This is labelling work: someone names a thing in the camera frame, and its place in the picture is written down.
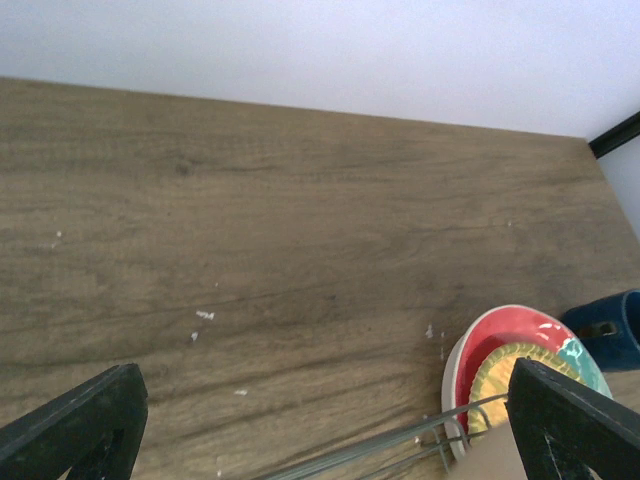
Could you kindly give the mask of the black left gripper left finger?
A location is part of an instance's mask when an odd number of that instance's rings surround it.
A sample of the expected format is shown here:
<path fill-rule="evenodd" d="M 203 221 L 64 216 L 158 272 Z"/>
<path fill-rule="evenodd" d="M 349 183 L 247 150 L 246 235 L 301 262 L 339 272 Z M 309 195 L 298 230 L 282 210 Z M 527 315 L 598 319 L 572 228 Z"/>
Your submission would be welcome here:
<path fill-rule="evenodd" d="M 147 398 L 137 364 L 105 370 L 1 428 L 1 477 L 129 479 Z"/>

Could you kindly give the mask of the black wire dish rack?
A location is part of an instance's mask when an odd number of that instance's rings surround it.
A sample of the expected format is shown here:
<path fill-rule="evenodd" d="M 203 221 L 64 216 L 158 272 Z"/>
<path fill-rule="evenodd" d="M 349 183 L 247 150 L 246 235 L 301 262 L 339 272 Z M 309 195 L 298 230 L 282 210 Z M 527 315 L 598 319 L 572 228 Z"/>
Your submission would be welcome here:
<path fill-rule="evenodd" d="M 366 474 L 374 479 L 421 459 L 438 455 L 446 471 L 454 459 L 467 454 L 475 440 L 493 427 L 485 406 L 507 399 L 505 393 L 493 395 L 461 407 L 456 407 L 421 421 L 397 427 L 368 439 L 358 441 L 282 469 L 262 474 L 262 479 L 314 479 L 333 470 L 411 443 L 416 451 L 408 457 Z"/>

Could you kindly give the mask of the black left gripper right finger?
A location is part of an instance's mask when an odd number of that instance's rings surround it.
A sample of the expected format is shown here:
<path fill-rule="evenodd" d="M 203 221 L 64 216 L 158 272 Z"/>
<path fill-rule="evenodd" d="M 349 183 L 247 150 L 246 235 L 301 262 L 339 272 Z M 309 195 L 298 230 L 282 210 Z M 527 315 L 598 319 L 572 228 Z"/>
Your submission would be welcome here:
<path fill-rule="evenodd" d="M 550 367 L 518 359 L 506 409 L 529 479 L 639 477 L 639 414 Z"/>

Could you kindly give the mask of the dark blue ceramic mug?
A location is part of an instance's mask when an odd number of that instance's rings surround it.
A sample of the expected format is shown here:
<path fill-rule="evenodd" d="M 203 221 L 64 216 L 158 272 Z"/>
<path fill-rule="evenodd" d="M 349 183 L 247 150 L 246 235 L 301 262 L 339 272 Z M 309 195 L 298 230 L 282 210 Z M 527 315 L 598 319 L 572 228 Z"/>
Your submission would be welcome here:
<path fill-rule="evenodd" d="M 581 341 L 604 372 L 639 369 L 639 290 L 574 307 L 560 321 Z"/>

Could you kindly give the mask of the yellow woven pattern plate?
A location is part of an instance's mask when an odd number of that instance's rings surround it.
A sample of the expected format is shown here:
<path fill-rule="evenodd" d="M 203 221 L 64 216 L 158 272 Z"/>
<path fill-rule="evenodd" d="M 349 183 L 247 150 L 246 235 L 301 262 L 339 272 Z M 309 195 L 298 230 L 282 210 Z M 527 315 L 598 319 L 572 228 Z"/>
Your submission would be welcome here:
<path fill-rule="evenodd" d="M 481 363 L 471 384 L 469 402 L 474 403 L 507 393 L 515 362 L 519 358 L 539 361 L 585 385 L 580 375 L 559 355 L 532 343 L 514 342 L 498 347 Z M 491 427 L 499 426 L 508 420 L 504 400 L 484 403 L 481 409 L 484 414 L 478 410 L 468 412 L 468 432 L 471 434 L 486 431 L 486 419 Z"/>

